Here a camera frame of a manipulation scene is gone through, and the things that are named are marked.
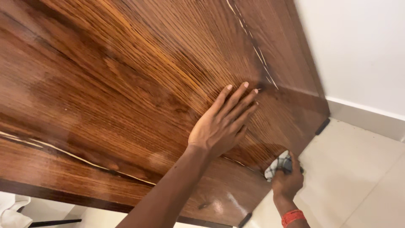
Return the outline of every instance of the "wooden panel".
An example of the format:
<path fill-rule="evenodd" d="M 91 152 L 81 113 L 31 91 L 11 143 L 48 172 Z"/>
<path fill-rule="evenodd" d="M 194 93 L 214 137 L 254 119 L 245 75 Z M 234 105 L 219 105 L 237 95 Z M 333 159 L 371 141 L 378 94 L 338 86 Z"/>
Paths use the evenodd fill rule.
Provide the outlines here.
<path fill-rule="evenodd" d="M 4 180 L 134 206 L 219 91 L 248 81 L 261 90 L 246 139 L 182 211 L 236 226 L 270 189 L 264 169 L 286 148 L 300 153 L 329 115 L 292 1 L 3 0 L 0 10 L 0 131 L 18 137 L 2 135 L 13 141 L 1 145 Z"/>

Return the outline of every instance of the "checkered cloth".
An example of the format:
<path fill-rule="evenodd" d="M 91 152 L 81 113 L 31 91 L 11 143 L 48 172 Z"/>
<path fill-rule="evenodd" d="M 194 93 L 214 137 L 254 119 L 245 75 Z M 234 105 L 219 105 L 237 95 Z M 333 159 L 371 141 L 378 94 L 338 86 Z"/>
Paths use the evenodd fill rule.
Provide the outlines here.
<path fill-rule="evenodd" d="M 284 169 L 286 173 L 292 172 L 292 162 L 291 157 L 288 154 L 288 150 L 280 154 L 280 156 L 276 160 L 274 160 L 264 172 L 264 176 L 267 178 L 268 182 L 271 182 L 271 179 L 273 179 L 277 169 Z M 304 172 L 304 169 L 302 169 L 302 167 L 300 167 L 300 170 L 301 173 Z"/>

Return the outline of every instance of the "left hand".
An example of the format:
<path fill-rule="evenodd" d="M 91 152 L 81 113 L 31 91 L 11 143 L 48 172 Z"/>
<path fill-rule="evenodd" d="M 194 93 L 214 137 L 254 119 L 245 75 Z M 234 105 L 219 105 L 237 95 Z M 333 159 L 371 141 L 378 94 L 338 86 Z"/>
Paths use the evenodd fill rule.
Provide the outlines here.
<path fill-rule="evenodd" d="M 211 158 L 219 157 L 238 144 L 245 137 L 246 122 L 258 107 L 258 103 L 255 102 L 246 109 L 256 97 L 257 89 L 239 101 L 248 86 L 249 83 L 242 83 L 225 103 L 232 89 L 232 85 L 226 86 L 194 126 L 188 144 L 203 148 Z"/>

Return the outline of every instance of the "white baseboard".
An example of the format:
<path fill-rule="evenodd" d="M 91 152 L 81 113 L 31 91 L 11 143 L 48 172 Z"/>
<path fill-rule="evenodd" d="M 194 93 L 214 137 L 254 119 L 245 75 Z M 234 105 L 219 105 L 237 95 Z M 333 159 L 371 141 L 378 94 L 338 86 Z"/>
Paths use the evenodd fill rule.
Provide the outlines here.
<path fill-rule="evenodd" d="M 405 143 L 405 117 L 349 101 L 327 97 L 330 116 Z"/>

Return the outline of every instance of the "dark wood edge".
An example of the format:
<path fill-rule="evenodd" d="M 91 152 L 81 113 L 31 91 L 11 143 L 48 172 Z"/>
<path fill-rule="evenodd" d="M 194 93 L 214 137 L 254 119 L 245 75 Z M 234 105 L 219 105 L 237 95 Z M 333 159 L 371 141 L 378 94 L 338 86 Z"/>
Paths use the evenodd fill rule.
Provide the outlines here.
<path fill-rule="evenodd" d="M 311 49 L 309 48 L 307 38 L 305 37 L 304 29 L 302 27 L 294 0 L 286 0 L 284 2 L 287 6 L 288 13 L 290 14 L 290 18 L 291 18 L 292 24 L 295 28 L 295 33 L 297 34 L 298 41 L 299 41 L 299 44 L 301 47 L 301 51 L 304 55 L 305 61 L 307 62 L 307 65 L 311 72 L 311 75 L 312 75 L 313 81 L 315 83 L 316 89 L 318 91 L 318 94 L 321 98 L 326 99 L 325 92 L 322 87 L 321 79 L 319 77 L 318 71 L 316 70 L 316 65 L 313 60 Z"/>
<path fill-rule="evenodd" d="M 5 179 L 0 179 L 0 191 L 11 192 L 23 196 L 31 196 L 41 199 L 54 200 L 80 206 L 94 207 L 109 211 L 118 211 L 123 213 L 129 213 L 134 208 L 133 206 L 130 205 L 95 199 L 87 196 L 75 195 L 72 193 L 66 193 L 63 191 L 52 190 L 45 187 L 39 187 L 20 182 L 9 181 Z M 177 221 L 181 223 L 187 223 L 196 226 L 205 226 L 210 228 L 232 227 L 228 225 L 208 222 L 200 219 L 188 218 L 184 216 L 179 216 Z"/>

